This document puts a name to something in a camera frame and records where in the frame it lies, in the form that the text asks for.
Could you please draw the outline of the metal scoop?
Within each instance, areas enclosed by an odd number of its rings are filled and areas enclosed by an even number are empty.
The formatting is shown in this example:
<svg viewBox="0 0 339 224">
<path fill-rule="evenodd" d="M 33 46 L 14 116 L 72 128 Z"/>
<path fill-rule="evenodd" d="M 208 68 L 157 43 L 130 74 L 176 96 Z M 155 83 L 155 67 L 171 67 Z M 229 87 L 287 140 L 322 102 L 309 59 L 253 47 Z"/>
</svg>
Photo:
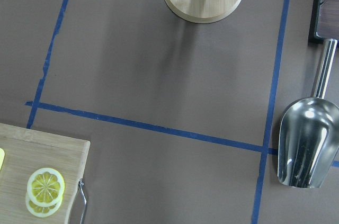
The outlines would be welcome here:
<svg viewBox="0 0 339 224">
<path fill-rule="evenodd" d="M 337 46 L 325 39 L 312 96 L 291 104 L 279 131 L 278 180 L 286 186 L 319 188 L 338 152 L 338 107 L 325 100 Z"/>
</svg>

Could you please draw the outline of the lemon slice upper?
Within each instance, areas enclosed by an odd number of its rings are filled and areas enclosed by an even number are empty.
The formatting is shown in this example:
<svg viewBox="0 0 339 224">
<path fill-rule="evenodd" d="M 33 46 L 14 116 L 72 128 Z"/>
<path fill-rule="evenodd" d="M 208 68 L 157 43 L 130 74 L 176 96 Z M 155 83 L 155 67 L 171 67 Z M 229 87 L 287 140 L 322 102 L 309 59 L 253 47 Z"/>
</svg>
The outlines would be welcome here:
<svg viewBox="0 0 339 224">
<path fill-rule="evenodd" d="M 29 199 L 39 207 L 50 207 L 61 201 L 65 181 L 59 171 L 44 167 L 37 169 L 28 179 L 26 192 Z"/>
</svg>

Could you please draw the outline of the wooden cutting board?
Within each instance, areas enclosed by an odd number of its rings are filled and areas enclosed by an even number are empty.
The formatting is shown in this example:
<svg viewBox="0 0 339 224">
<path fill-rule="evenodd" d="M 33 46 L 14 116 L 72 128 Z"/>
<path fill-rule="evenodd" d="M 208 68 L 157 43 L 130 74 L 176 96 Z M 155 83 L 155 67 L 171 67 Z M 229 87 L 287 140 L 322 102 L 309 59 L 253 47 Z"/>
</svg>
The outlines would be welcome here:
<svg viewBox="0 0 339 224">
<path fill-rule="evenodd" d="M 90 142 L 1 124 L 1 148 L 1 223 L 68 223 Z M 66 187 L 56 213 L 38 218 L 27 210 L 25 195 L 31 174 L 44 167 L 59 171 Z"/>
</svg>

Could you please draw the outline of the black framed glass tray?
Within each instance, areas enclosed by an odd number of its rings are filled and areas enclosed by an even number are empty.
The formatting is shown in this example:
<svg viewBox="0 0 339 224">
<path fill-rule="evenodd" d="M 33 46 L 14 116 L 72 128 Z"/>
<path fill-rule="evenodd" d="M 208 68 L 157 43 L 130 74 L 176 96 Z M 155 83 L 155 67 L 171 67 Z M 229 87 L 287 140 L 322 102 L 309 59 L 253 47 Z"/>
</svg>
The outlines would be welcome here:
<svg viewBox="0 0 339 224">
<path fill-rule="evenodd" d="M 308 40 L 320 44 L 338 40 L 338 0 L 313 0 Z"/>
</svg>

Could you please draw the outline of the lemon slice lower stacked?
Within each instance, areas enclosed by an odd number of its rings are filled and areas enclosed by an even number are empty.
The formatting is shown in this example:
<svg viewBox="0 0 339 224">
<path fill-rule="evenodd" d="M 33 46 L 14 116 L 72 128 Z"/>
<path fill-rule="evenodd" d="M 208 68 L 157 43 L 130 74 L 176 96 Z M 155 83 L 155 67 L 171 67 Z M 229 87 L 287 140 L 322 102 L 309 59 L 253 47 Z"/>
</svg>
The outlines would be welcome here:
<svg viewBox="0 0 339 224">
<path fill-rule="evenodd" d="M 54 213 L 56 213 L 61 204 L 62 204 L 63 199 L 61 198 L 56 204 L 49 206 L 49 207 L 41 207 L 38 206 L 36 204 L 34 204 L 28 194 L 25 195 L 25 205 L 26 205 L 26 209 L 35 217 L 38 218 L 47 218 L 51 215 L 53 215 Z"/>
</svg>

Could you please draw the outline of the yellow plastic knife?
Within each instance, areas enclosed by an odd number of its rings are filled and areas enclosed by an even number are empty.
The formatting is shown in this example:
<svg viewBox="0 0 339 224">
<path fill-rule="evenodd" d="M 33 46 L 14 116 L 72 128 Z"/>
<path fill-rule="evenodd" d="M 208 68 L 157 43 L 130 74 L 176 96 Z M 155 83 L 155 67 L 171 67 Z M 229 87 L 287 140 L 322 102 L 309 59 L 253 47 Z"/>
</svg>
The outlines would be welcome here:
<svg viewBox="0 0 339 224">
<path fill-rule="evenodd" d="M 0 169 L 2 168 L 4 157 L 5 157 L 5 151 L 2 148 L 0 148 Z"/>
</svg>

